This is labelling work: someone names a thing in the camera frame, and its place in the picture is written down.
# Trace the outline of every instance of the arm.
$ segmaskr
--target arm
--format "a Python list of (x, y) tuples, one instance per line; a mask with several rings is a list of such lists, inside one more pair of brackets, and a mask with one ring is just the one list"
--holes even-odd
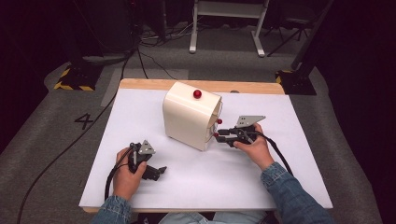
[[(259, 124), (254, 126), (262, 133)], [(274, 162), (263, 137), (259, 136), (251, 145), (240, 142), (233, 145), (245, 151), (262, 169), (262, 183), (273, 196), (283, 223), (333, 223), (329, 213), (303, 189), (299, 181)]]
[[(128, 148), (117, 154), (117, 161)], [(129, 171), (128, 156), (124, 157), (113, 178), (113, 196), (106, 199), (91, 223), (131, 223), (131, 206), (128, 201), (136, 193), (140, 179), (146, 171), (146, 162), (140, 163), (135, 174)]]

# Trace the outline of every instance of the person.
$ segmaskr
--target person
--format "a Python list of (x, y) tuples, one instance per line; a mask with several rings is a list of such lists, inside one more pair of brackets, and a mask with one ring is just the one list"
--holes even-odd
[[(255, 123), (254, 127), (262, 133), (260, 124)], [(330, 214), (303, 189), (299, 181), (274, 161), (263, 137), (259, 136), (251, 145), (241, 142), (233, 145), (243, 150), (262, 170), (262, 183), (274, 198), (282, 223), (334, 223)], [(126, 149), (117, 154), (117, 161)], [(132, 209), (128, 201), (136, 193), (146, 166), (142, 162), (135, 174), (129, 171), (128, 166), (121, 166), (113, 178), (113, 195), (106, 199), (92, 223), (131, 223)], [(263, 212), (217, 212), (213, 220), (199, 213), (169, 213), (159, 223), (265, 223), (263, 220)]]

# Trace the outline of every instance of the person's right hand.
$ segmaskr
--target person's right hand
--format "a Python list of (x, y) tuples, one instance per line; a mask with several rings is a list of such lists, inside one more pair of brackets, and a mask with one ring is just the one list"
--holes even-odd
[[(262, 126), (260, 124), (255, 123), (253, 126), (257, 132), (262, 133)], [(274, 159), (272, 158), (268, 149), (267, 140), (265, 140), (262, 136), (258, 136), (256, 141), (254, 141), (251, 145), (243, 144), (237, 141), (233, 142), (233, 145), (246, 152), (247, 155), (254, 161), (254, 163), (256, 163), (262, 169), (262, 171), (274, 163)]]

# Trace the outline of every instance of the white stand leg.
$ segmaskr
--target white stand leg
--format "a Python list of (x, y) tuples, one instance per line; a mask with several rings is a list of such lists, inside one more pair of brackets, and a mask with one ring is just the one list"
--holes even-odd
[(195, 0), (194, 3), (194, 16), (193, 16), (193, 24), (192, 24), (192, 34), (191, 34), (191, 42), (190, 42), (190, 53), (195, 53), (197, 50), (197, 23), (198, 23), (198, 0)]
[(252, 31), (251, 35), (253, 36), (254, 45), (256, 45), (257, 53), (259, 57), (264, 57), (265, 53), (262, 49), (262, 42), (259, 39), (260, 30), (262, 29), (262, 22), (264, 21), (265, 14), (267, 13), (268, 1), (265, 1), (262, 5), (262, 13), (259, 17), (259, 22), (257, 23), (256, 31)]

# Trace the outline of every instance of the wooden edge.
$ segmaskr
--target wooden edge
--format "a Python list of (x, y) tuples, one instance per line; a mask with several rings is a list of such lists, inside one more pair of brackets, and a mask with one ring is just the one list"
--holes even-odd
[(142, 89), (169, 91), (175, 82), (182, 82), (205, 91), (258, 94), (282, 94), (285, 92), (278, 83), (266, 82), (235, 82), (235, 81), (206, 81), (206, 80), (173, 80), (173, 79), (141, 79), (125, 78), (120, 82), (120, 89)]
[(86, 213), (97, 213), (99, 212), (100, 207), (81, 207), (82, 210)]

